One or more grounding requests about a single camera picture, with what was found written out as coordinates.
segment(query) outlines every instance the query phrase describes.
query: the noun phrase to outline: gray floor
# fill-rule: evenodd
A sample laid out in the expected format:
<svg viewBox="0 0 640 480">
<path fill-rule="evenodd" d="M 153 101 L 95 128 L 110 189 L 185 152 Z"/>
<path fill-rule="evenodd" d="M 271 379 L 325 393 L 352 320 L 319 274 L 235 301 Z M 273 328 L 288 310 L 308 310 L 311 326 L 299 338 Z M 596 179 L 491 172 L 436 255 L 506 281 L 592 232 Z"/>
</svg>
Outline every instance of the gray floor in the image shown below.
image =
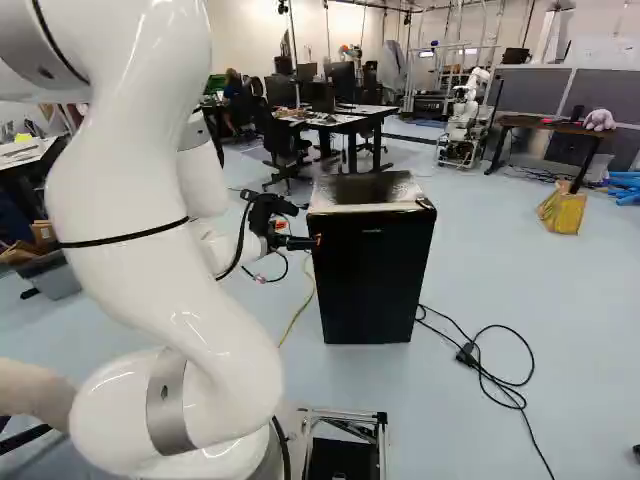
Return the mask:
<svg viewBox="0 0 640 480">
<path fill-rule="evenodd" d="M 386 128 L 403 131 L 396 120 Z M 341 147 L 341 138 L 334 142 Z M 525 389 L 527 412 L 558 480 L 638 478 L 640 466 L 629 449 L 640 443 L 640 209 L 590 194 L 580 235 L 553 235 L 534 214 L 550 185 L 434 168 L 432 147 L 386 143 L 385 160 L 420 175 L 439 210 L 423 302 L 470 332 L 503 323 L 530 341 L 537 365 Z M 264 151 L 248 148 L 228 149 L 225 174 L 234 188 L 256 188 L 270 173 L 259 161 Z M 362 170 L 368 161 L 363 157 Z M 309 187 L 299 185 L 294 193 L 304 201 Z M 235 201 L 222 219 L 228 228 L 236 228 L 241 206 Z M 293 230 L 305 233 L 303 216 Z M 291 274 L 280 284 L 260 286 L 241 273 L 224 281 L 274 340 L 311 288 L 302 273 L 304 258 L 290 254 Z M 281 266 L 267 258 L 253 268 L 272 276 Z M 14 276 L 0 280 L 1 355 L 54 368 L 79 383 L 103 362 L 151 343 L 110 321 L 82 294 L 56 303 L 22 302 L 18 295 L 25 286 Z M 455 335 L 438 318 L 428 321 Z M 505 377 L 517 380 L 528 368 L 526 352 L 506 335 L 488 335 L 483 353 L 487 367 Z M 475 375 L 455 363 L 454 355 L 420 327 L 408 345 L 327 347 L 314 300 L 282 349 L 287 400 L 386 410 L 391 479 L 545 478 L 521 417 L 485 399 Z M 19 420 L 12 430 L 31 422 Z M 50 441 L 0 458 L 0 471 L 24 464 Z M 62 442 L 13 478 L 109 477 Z"/>
</svg>

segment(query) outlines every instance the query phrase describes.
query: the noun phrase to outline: computer monitor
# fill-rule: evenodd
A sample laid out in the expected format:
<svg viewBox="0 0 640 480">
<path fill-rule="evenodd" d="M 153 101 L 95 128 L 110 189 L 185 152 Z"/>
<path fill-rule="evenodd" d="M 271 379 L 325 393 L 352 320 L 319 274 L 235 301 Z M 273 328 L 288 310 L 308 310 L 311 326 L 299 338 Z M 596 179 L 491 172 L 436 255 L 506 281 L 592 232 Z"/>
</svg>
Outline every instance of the computer monitor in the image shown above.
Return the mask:
<svg viewBox="0 0 640 480">
<path fill-rule="evenodd" d="M 327 82 L 304 82 L 300 99 L 310 103 L 314 112 L 334 113 L 335 111 L 333 87 Z"/>
<path fill-rule="evenodd" d="M 318 74 L 318 64 L 317 63 L 300 63 L 298 64 L 298 71 L 296 72 L 296 77 L 301 82 L 311 82 L 313 81 L 313 77 Z"/>
<path fill-rule="evenodd" d="M 356 70 L 353 62 L 327 63 L 324 66 L 327 81 L 335 87 L 336 100 L 344 103 L 355 103 Z"/>
<path fill-rule="evenodd" d="M 296 107 L 296 84 L 291 77 L 271 75 L 264 77 L 264 84 L 270 107 Z"/>
</svg>

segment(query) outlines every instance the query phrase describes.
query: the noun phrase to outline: black box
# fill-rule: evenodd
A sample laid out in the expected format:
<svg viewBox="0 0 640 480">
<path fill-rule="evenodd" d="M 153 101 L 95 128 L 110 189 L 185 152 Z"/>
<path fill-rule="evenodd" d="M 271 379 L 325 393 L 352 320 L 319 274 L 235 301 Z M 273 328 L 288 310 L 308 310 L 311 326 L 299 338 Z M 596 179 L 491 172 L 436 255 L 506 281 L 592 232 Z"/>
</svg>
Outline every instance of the black box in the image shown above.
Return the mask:
<svg viewBox="0 0 640 480">
<path fill-rule="evenodd" d="M 436 217 L 406 171 L 316 182 L 307 224 L 325 343 L 411 340 Z"/>
</svg>

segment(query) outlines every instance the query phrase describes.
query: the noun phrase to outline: gray partition wall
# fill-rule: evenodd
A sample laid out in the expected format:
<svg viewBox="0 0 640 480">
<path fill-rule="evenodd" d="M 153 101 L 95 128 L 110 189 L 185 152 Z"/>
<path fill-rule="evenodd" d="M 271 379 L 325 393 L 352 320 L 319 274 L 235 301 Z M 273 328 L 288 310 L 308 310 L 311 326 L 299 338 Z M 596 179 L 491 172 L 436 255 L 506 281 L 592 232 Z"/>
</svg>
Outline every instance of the gray partition wall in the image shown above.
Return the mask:
<svg viewBox="0 0 640 480">
<path fill-rule="evenodd" d="M 487 104 L 495 106 L 503 81 L 498 110 L 555 115 L 570 77 L 570 68 L 496 67 Z"/>
<path fill-rule="evenodd" d="M 500 80 L 504 83 L 497 106 L 499 112 L 549 116 L 560 112 L 560 116 L 570 117 L 576 105 L 584 105 L 585 115 L 596 108 L 610 110 L 618 129 L 610 141 L 602 144 L 599 153 L 615 155 L 609 167 L 612 171 L 628 170 L 633 164 L 640 149 L 640 95 L 636 94 L 640 71 L 497 66 L 488 105 L 495 106 Z M 587 144 L 583 137 L 554 133 L 543 158 L 580 165 Z"/>
</svg>

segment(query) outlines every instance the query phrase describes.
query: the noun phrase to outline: yellow object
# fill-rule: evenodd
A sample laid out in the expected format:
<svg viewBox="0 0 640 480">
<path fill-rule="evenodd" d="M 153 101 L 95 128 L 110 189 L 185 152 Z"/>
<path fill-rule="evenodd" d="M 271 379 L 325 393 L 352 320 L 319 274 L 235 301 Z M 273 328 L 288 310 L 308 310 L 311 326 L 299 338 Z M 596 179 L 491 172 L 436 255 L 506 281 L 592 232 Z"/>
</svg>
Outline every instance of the yellow object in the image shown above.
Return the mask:
<svg viewBox="0 0 640 480">
<path fill-rule="evenodd" d="M 13 139 L 16 143 L 26 143 L 33 140 L 33 137 L 28 133 L 17 133 L 16 137 Z"/>
<path fill-rule="evenodd" d="M 571 183 L 556 182 L 556 190 L 538 206 L 538 217 L 550 232 L 577 235 L 587 206 L 584 193 L 569 193 Z"/>
<path fill-rule="evenodd" d="M 291 330 L 293 329 L 293 326 L 296 324 L 296 321 L 298 320 L 300 315 L 302 315 L 302 312 L 304 312 L 305 309 L 309 306 L 309 304 L 311 303 L 311 300 L 313 299 L 313 296 L 316 293 L 316 279 L 313 278 L 313 275 L 311 275 L 307 271 L 307 263 L 309 262 L 310 258 L 311 258 L 311 254 L 309 254 L 309 256 L 307 256 L 307 258 L 305 258 L 304 261 L 302 262 L 302 271 L 311 280 L 311 285 L 312 285 L 313 288 L 311 290 L 311 293 L 307 297 L 307 299 L 304 301 L 302 306 L 298 309 L 298 311 L 295 313 L 295 315 L 291 319 L 291 322 L 289 322 L 289 326 L 285 330 L 284 335 L 282 336 L 282 339 L 280 340 L 280 343 L 278 344 L 278 348 L 280 348 L 282 346 L 282 344 L 285 342 L 285 340 L 289 336 L 289 333 L 291 333 Z"/>
</svg>

